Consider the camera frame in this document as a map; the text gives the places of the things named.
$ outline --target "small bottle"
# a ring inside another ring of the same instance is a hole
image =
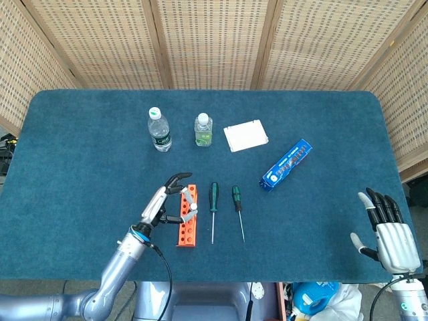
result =
[[[152,136],[154,147],[160,152],[167,152],[173,141],[169,134],[169,125],[167,119],[161,114],[161,110],[152,107],[148,111],[148,132]]]
[[[196,145],[210,146],[213,139],[213,120],[206,113],[199,114],[195,119]]]

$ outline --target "white robotic hand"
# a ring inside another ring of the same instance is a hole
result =
[[[377,251],[365,246],[357,234],[350,238],[356,249],[364,255],[380,261],[392,274],[414,273],[421,266],[413,234],[403,217],[397,203],[389,196],[383,196],[371,189],[358,193],[366,207],[373,231],[377,239]]]

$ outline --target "green screwdriver handle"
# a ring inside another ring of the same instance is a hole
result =
[[[219,200],[219,183],[212,182],[209,188],[209,206],[211,212],[217,212],[217,202]]]
[[[235,210],[242,211],[241,208],[241,191],[239,190],[239,187],[237,185],[232,187],[232,197],[233,202],[235,203]]]

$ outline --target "white plastic bag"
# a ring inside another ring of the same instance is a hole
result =
[[[362,321],[361,292],[358,284],[341,284],[327,307],[310,321]]]

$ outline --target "white card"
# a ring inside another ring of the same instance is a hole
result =
[[[223,130],[231,152],[237,152],[269,142],[269,138],[266,136],[259,119],[229,126]]]

